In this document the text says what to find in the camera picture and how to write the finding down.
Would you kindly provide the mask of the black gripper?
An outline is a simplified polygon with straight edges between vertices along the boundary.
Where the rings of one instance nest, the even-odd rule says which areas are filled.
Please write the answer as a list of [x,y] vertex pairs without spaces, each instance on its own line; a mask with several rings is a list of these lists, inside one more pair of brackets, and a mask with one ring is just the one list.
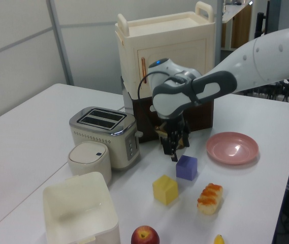
[[166,132],[166,136],[160,136],[162,142],[164,154],[169,155],[173,162],[178,161],[176,154],[177,145],[180,139],[182,139],[184,147],[189,147],[189,134],[190,128],[187,120],[184,119],[183,114],[178,115],[173,119],[163,119],[161,130]]

